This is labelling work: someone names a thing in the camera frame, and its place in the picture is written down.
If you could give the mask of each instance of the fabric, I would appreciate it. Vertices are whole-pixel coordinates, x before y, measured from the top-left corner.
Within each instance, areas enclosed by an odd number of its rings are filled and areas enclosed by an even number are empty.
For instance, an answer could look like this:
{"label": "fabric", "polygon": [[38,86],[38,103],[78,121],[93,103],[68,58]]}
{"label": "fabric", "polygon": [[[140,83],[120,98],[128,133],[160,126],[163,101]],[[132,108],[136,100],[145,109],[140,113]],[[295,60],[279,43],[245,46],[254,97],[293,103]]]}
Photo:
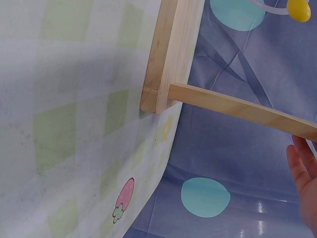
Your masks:
{"label": "fabric", "polygon": [[119,238],[139,214],[181,108],[139,111],[159,6],[1,1],[1,238]]}
{"label": "fabric", "polygon": [[[206,1],[189,84],[316,122],[317,3],[310,1],[312,18],[305,24],[267,13],[256,28],[243,32],[213,14],[214,2],[222,1]],[[273,0],[265,3],[276,5]],[[285,6],[283,0],[277,4]],[[312,238],[299,217],[286,159],[290,143],[284,132],[183,105],[163,178],[125,238],[138,233],[160,238]],[[208,179],[211,185],[195,185],[192,178]],[[184,200],[187,194],[191,197]]]}

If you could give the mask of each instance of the wooden frame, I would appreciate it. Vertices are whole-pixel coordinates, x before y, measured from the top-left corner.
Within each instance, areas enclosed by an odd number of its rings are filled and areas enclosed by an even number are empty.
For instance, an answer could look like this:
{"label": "wooden frame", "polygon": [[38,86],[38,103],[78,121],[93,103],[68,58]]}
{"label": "wooden frame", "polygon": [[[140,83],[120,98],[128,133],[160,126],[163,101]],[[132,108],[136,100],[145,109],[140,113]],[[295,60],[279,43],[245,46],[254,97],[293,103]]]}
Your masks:
{"label": "wooden frame", "polygon": [[162,0],[141,97],[161,113],[184,102],[317,142],[317,125],[267,107],[187,85],[204,0]]}

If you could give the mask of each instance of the hand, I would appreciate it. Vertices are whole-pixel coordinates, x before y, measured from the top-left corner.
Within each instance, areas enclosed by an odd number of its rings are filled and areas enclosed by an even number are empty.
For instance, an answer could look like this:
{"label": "hand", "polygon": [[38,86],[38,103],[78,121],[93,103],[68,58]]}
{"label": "hand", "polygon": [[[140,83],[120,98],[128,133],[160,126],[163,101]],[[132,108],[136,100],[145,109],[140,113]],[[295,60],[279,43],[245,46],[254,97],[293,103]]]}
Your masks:
{"label": "hand", "polygon": [[300,198],[300,215],[317,238],[317,160],[305,139],[292,139],[294,145],[287,147],[286,154]]}

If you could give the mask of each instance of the pink strawberry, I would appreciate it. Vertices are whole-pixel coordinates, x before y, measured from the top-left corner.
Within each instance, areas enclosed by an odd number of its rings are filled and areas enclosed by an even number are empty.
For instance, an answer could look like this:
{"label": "pink strawberry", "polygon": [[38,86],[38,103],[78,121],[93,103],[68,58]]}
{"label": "pink strawberry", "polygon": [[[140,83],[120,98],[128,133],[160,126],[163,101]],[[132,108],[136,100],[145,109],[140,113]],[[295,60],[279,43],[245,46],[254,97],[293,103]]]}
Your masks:
{"label": "pink strawberry", "polygon": [[122,203],[123,205],[122,210],[125,211],[125,209],[127,209],[130,203],[130,200],[132,198],[133,188],[134,188],[134,179],[130,178],[118,196],[117,203],[115,204],[116,207],[119,207],[119,205]]}
{"label": "pink strawberry", "polygon": [[115,209],[112,214],[113,223],[116,223],[122,217],[125,209],[127,209],[131,201],[133,189],[134,189],[134,179],[130,178],[118,196],[117,202],[115,204]]}

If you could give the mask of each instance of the green checkered pattern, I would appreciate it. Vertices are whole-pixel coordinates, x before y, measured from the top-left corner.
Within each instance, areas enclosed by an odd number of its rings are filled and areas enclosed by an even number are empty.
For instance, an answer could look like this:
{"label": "green checkered pattern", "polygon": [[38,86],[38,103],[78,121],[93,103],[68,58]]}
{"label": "green checkered pattern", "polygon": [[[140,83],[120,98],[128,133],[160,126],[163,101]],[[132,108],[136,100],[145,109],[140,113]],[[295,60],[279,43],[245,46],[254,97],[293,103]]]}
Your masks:
{"label": "green checkered pattern", "polygon": [[[181,108],[139,110],[159,6],[1,2],[1,238],[120,238],[141,211]],[[131,202],[113,224],[130,178]]]}

